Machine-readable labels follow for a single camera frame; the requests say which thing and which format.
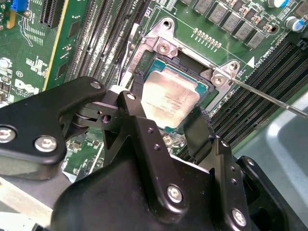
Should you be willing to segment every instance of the motherboard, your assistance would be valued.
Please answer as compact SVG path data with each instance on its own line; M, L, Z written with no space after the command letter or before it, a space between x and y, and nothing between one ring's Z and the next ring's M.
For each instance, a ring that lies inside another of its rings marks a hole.
M0 0L0 104L81 76L140 97L170 154L193 162L183 127L201 107L236 151L308 90L305 0ZM103 166L103 134L67 142L73 182Z

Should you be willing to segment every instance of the black expansion slot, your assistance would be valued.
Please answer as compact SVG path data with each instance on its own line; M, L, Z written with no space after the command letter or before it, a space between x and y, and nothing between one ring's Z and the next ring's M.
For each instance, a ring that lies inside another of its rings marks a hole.
M64 0L43 0L40 23L50 28L58 26L62 14Z
M308 84L308 46L290 33L245 82L281 101L288 101ZM273 103L239 88L212 118L212 126L232 148L277 111Z

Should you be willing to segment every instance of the black mechanical arm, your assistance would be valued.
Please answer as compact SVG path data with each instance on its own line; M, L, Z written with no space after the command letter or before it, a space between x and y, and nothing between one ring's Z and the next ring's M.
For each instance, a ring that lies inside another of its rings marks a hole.
M65 142L96 127L104 167L59 197L53 231L307 230L256 162L232 156L200 108L189 117L189 153L205 169L169 155L137 94L77 78L0 110L0 174L50 179Z

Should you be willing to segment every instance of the capacitor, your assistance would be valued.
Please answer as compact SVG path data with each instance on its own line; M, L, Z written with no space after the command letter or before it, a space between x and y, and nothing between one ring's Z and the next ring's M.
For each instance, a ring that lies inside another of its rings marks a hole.
M289 0L268 0L268 6L272 8L283 8L288 2Z
M285 21L285 26L294 32L300 32L304 28L304 25L304 20L298 19L295 16L288 17Z

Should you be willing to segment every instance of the bolt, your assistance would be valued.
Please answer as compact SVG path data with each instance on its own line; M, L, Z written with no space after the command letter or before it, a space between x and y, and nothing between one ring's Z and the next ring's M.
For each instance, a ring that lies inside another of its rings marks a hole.
M246 226L246 219L245 219L244 215L240 212L240 210L234 208L232 210L232 215L233 215L233 218L238 225L240 225L242 227Z
M229 69L230 69L231 71L235 71L235 70L237 69L237 64L232 63L232 64L229 66Z
M127 97L129 97L131 100L135 100L135 99L136 99L136 96L134 96L132 93L127 93L126 95L127 95Z
M16 137L16 132L10 128L0 127L0 143L8 143Z
M25 12L24 12L24 15L25 15L26 17L29 17L29 16L30 16L30 11L25 11Z
M247 159L247 162L248 162L250 165L252 165L252 166L255 165L255 163L252 161L252 159Z
M166 145L171 145L173 143L173 140L170 136L164 136L163 141L165 142Z
M181 191L173 185L168 186L167 194L170 200L174 203L180 203L183 199Z
M92 82L92 83L90 83L90 85L91 85L92 87L96 88L96 89L100 89L100 88L101 88L100 84L97 83L97 82Z
M34 146L41 152L49 153L57 148L57 141L51 136L41 136L34 142Z
M221 143L223 146L228 147L228 144L225 141L222 140Z

